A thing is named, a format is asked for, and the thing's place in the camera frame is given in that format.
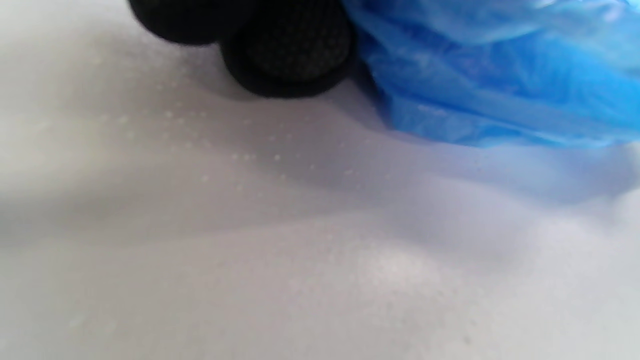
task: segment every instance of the blue plastic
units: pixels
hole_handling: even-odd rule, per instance
[[[344,0],[392,125],[487,147],[640,139],[637,0]]]

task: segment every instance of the white surface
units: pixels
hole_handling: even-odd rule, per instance
[[[263,101],[122,1],[0,2],[0,359],[638,359],[633,148]]]

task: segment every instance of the black round object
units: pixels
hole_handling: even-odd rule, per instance
[[[231,75],[263,97],[311,97],[357,61],[356,33],[340,0],[263,0],[221,50]]]
[[[257,0],[129,0],[129,5],[156,36],[183,45],[209,45],[244,26]]]

